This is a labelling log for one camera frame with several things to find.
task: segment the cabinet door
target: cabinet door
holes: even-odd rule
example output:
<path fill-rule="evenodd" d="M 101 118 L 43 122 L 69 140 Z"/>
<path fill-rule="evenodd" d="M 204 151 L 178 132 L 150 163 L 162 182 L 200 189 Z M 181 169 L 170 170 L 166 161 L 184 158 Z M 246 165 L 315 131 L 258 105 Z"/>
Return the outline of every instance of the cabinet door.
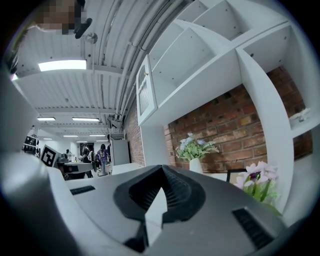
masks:
<path fill-rule="evenodd" d="M 139 125 L 142 125 L 157 109 L 149 55 L 145 56 L 136 75 L 136 105 Z"/>

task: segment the white vase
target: white vase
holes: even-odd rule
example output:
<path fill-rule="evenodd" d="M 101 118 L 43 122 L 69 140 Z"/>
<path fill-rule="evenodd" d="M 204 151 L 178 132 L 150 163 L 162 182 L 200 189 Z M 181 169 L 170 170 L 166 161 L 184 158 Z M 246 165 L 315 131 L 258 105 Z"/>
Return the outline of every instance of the white vase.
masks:
<path fill-rule="evenodd" d="M 193 171 L 195 173 L 198 173 L 198 174 L 203 174 L 203 170 L 202 170 L 202 167 L 201 167 L 201 163 L 200 163 L 200 159 L 199 158 L 195 158 L 195 159 L 192 159 L 189 163 L 189 170 L 190 171 Z"/>

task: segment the white shelf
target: white shelf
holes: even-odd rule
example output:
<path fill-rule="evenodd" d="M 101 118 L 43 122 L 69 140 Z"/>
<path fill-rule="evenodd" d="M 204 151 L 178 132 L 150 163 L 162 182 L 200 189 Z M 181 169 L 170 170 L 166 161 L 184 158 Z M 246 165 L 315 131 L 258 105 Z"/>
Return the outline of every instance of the white shelf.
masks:
<path fill-rule="evenodd" d="M 203 14 L 208 8 L 199 0 L 195 0 L 189 4 L 177 17 L 178 20 L 193 22 L 201 14 Z"/>
<path fill-rule="evenodd" d="M 297 85 L 305 106 L 311 108 L 313 114 L 309 119 L 303 122 L 294 121 L 291 126 L 292 138 L 320 124 L 317 111 L 320 109 L 320 76 L 318 70 L 307 68 L 317 64 L 311 59 L 312 55 L 303 48 L 303 44 L 298 47 L 298 43 L 299 35 L 296 34 L 293 25 L 287 22 L 256 36 L 239 47 L 251 55 L 265 73 L 283 65 Z"/>
<path fill-rule="evenodd" d="M 152 70 L 157 104 L 183 81 L 214 58 L 208 45 L 190 28 L 170 45 Z"/>
<path fill-rule="evenodd" d="M 242 83 L 249 93 L 261 120 L 267 161 L 278 167 L 277 191 L 281 195 L 276 204 L 282 212 L 286 205 L 294 163 L 291 127 L 284 104 L 264 70 L 243 49 L 236 49 Z"/>
<path fill-rule="evenodd" d="M 299 118 L 292 121 L 291 125 L 291 135 L 292 138 L 295 138 L 301 134 L 304 134 L 314 127 L 320 124 L 320 116 L 318 111 L 314 111 L 310 114 L 310 117 L 303 122 L 299 122 Z"/>
<path fill-rule="evenodd" d="M 233 49 L 217 55 L 172 91 L 161 104 L 158 103 L 158 109 L 144 125 L 167 125 L 241 83 L 236 51 Z"/>
<path fill-rule="evenodd" d="M 175 23 L 171 23 L 162 33 L 149 54 L 150 66 L 152 70 L 169 46 L 183 31 L 184 30 L 180 26 Z"/>
<path fill-rule="evenodd" d="M 318 199 L 320 176 L 312 169 L 314 157 L 308 155 L 294 162 L 290 195 L 283 212 L 287 226 L 307 217 Z"/>
<path fill-rule="evenodd" d="M 234 46 L 286 21 L 286 19 L 260 4 L 247 0 L 214 0 L 209 9 L 194 23 L 222 35 Z"/>

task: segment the white wall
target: white wall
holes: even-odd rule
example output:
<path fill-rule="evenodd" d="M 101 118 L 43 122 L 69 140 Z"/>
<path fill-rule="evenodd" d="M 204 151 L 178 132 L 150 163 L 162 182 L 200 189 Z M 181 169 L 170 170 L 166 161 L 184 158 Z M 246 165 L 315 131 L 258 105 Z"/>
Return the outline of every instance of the white wall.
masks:
<path fill-rule="evenodd" d="M 69 150 L 71 151 L 71 153 L 76 157 L 76 159 L 79 159 L 79 154 L 80 154 L 80 144 L 79 143 L 75 143 L 75 142 L 70 142 L 70 148 Z"/>
<path fill-rule="evenodd" d="M 59 153 L 66 153 L 67 150 L 70 150 L 70 141 L 58 141 L 58 140 L 39 140 L 39 149 L 41 153 L 43 152 L 44 146 L 47 145 L 50 148 L 58 151 Z"/>

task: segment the shelf compartment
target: shelf compartment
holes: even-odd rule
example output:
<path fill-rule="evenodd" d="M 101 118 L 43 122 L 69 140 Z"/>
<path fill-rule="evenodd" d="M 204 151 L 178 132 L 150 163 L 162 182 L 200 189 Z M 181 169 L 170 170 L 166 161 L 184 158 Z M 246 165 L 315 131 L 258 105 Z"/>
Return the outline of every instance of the shelf compartment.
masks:
<path fill-rule="evenodd" d="M 268 73 L 284 66 L 298 88 L 310 118 L 298 120 L 291 127 L 295 138 L 320 124 L 320 74 L 315 55 L 310 52 L 302 35 L 290 23 L 279 25 L 244 43 L 239 48 Z"/>
<path fill-rule="evenodd" d="M 208 28 L 236 46 L 286 19 L 273 10 L 247 0 L 216 0 L 194 23 Z"/>
<path fill-rule="evenodd" d="M 303 122 L 299 122 L 299 118 L 292 121 L 291 125 L 291 135 L 292 138 L 298 137 L 301 134 L 304 134 L 314 127 L 320 124 L 319 112 L 313 111 L 310 113 L 309 118 Z"/>
<path fill-rule="evenodd" d="M 207 6 L 205 6 L 199 0 L 195 0 L 193 3 L 189 4 L 177 17 L 178 20 L 193 22 L 196 18 L 198 18 L 201 14 L 203 14 L 207 10 Z"/>
<path fill-rule="evenodd" d="M 184 30 L 152 70 L 157 104 L 214 57 L 212 50 L 192 29 Z"/>
<path fill-rule="evenodd" d="M 183 31 L 184 30 L 180 26 L 175 23 L 171 23 L 162 33 L 149 54 L 151 70 L 156 66 L 162 55 Z"/>

